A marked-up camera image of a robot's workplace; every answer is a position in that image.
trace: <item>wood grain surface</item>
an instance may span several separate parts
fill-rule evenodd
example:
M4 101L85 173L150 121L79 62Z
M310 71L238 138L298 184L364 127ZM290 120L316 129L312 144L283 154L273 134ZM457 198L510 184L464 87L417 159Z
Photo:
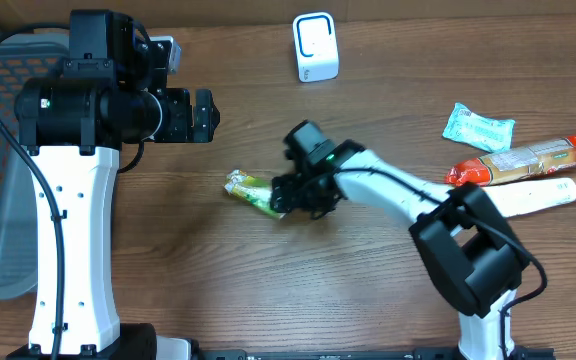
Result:
M316 11L336 22L576 14L576 0L0 0L0 28L67 22L76 9L112 9L161 28L291 24Z
M343 203L317 222L272 220L229 197L235 168L290 168L282 138L303 119L441 181L481 151L442 139L455 102L517 120L514 144L576 134L576 16L339 24L339 77L298 82L290 26L157 29L183 47L169 85L210 88L211 144L147 144L120 176L113 290L123 322L202 347L403 350L456 345L457 313L428 279L406 229ZM126 146L127 163L136 148ZM576 169L567 174L576 176ZM544 263L546 292L513 312L518 344L576 359L576 204L515 218ZM520 292L538 284L525 273ZM0 302L0 358L27 341L35 296Z

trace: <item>white plug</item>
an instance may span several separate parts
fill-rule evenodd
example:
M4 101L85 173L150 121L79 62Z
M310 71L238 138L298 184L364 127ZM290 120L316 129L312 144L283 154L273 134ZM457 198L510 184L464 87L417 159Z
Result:
M292 23L299 80L328 80L339 73L335 23L325 12L297 16Z

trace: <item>light blue packet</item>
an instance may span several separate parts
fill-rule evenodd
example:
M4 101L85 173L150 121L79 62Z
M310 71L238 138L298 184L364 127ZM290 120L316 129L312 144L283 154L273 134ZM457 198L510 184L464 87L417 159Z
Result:
M515 120L495 120L479 116L465 105L455 103L443 136L488 152L510 149Z

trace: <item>small packet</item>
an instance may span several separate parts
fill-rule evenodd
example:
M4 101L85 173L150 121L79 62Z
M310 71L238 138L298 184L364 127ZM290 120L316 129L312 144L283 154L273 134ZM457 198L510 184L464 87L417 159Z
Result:
M488 152L505 151L510 149L514 126L515 120L488 119L455 103L443 137Z
M502 184L576 166L576 135L513 148L461 162L445 177L457 186Z
M235 170L226 176L224 188L229 194L243 199L274 218L281 219L285 215L270 208L272 189L266 180Z

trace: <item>green wrapper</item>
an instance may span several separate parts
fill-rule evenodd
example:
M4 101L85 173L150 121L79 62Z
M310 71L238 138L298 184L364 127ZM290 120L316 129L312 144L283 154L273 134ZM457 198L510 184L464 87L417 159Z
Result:
M276 219L284 216L270 208L272 189L266 180L235 170L226 176L224 188L229 194L245 200Z

